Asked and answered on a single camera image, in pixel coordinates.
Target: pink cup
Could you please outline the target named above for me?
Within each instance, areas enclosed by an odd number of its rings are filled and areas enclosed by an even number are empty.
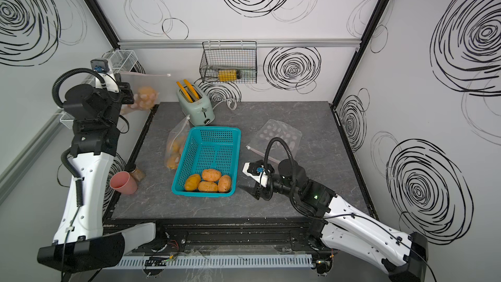
[[[137,191],[137,183],[127,171],[120,171],[112,176],[110,187],[127,195],[134,194]]]

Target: black wire basket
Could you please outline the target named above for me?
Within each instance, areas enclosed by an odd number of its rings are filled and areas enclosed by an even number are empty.
[[[211,83],[258,82],[257,43],[245,40],[206,41],[200,62],[202,81]]]

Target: white wire basket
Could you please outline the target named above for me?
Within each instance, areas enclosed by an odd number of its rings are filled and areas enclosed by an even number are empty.
[[[103,58],[109,59],[113,73],[130,71],[137,62],[134,50],[114,50],[104,54]]]
[[[108,59],[109,65],[111,65],[113,73],[129,72],[137,63],[137,56],[134,50],[114,50],[105,53],[102,58]],[[90,84],[92,86],[96,85],[96,79],[89,75],[82,84]],[[63,114],[59,118],[59,122],[64,124],[65,127],[70,130],[73,128],[73,120],[75,118],[63,111]]]

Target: wire basket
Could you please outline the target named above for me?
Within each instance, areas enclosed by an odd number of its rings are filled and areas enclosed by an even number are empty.
[[[206,41],[200,62],[203,82],[258,82],[258,62],[255,41]]]
[[[134,50],[114,50],[107,52],[103,58],[109,59],[113,73],[128,72],[137,62]]]

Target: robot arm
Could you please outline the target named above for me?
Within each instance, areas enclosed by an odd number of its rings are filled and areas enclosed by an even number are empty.
[[[37,260],[61,272],[77,273],[115,266],[123,254],[152,241],[155,224],[144,223],[103,236],[102,206],[120,131],[122,103],[134,103],[128,83],[110,70],[107,59],[92,60],[94,70],[66,72],[53,86],[56,104],[75,117],[73,140],[61,160],[72,172],[66,207],[51,246],[40,248]],[[59,87],[72,75],[90,73],[96,85],[76,85],[59,98]]]
[[[288,150],[280,138],[270,140],[268,149],[275,141]],[[392,229],[356,209],[333,190],[310,180],[290,152],[289,159],[280,162],[279,173],[275,174],[267,163],[268,153],[264,161],[246,163],[243,167],[243,173],[255,180],[253,190],[242,187],[244,190],[257,199],[269,200],[273,193],[288,196],[299,213],[312,219],[308,232],[313,240],[377,266],[392,281],[424,281],[426,237]]]

